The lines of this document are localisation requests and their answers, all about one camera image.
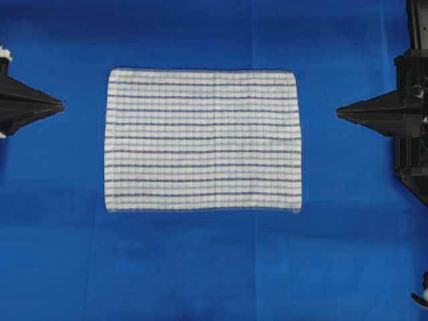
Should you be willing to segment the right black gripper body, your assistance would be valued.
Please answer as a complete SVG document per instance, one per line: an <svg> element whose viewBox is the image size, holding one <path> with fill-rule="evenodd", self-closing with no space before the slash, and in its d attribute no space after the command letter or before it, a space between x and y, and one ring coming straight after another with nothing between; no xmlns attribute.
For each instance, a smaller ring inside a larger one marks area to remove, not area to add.
<svg viewBox="0 0 428 321"><path fill-rule="evenodd" d="M396 139L399 175L427 175L427 50L410 49L395 58L404 133Z"/></svg>

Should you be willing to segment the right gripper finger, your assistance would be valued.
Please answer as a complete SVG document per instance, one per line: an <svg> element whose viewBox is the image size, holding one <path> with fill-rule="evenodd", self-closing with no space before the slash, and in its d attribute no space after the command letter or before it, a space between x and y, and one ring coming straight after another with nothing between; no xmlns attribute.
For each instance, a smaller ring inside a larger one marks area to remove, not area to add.
<svg viewBox="0 0 428 321"><path fill-rule="evenodd" d="M338 118L347 120L374 130L384 136L406 136L407 129L405 123L401 120L384 119L374 114L363 113L338 113Z"/></svg>
<svg viewBox="0 0 428 321"><path fill-rule="evenodd" d="M362 100L347 106L336 109L336 115L351 113L369 112L392 112L405 108L405 103L401 100L401 92L394 90L368 100Z"/></svg>

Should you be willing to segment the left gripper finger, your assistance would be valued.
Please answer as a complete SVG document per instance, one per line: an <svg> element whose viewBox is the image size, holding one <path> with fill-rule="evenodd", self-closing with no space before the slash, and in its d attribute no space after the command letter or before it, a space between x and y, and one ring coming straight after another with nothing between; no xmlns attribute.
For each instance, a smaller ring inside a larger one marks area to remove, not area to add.
<svg viewBox="0 0 428 321"><path fill-rule="evenodd" d="M64 107L55 107L45 110L19 112L17 114L4 114L1 116L1 134L12 136L23 126L27 126L35 121L42 120L63 111Z"/></svg>
<svg viewBox="0 0 428 321"><path fill-rule="evenodd" d="M20 81L1 75L1 100L8 102L42 103L64 107L64 103L40 90L33 89Z"/></svg>

